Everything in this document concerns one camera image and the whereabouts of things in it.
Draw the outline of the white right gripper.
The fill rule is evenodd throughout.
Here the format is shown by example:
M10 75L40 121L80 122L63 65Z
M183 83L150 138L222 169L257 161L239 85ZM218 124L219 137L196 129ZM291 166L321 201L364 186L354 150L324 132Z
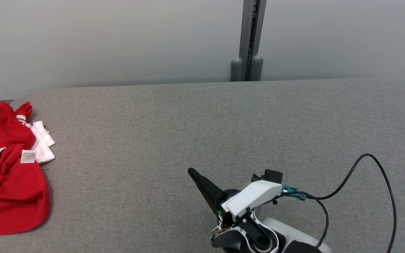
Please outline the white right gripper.
M272 201L282 192L282 184L270 181L252 182L242 191L223 191L194 168L188 168L188 174L216 215L218 226L215 229L229 228L238 218Z

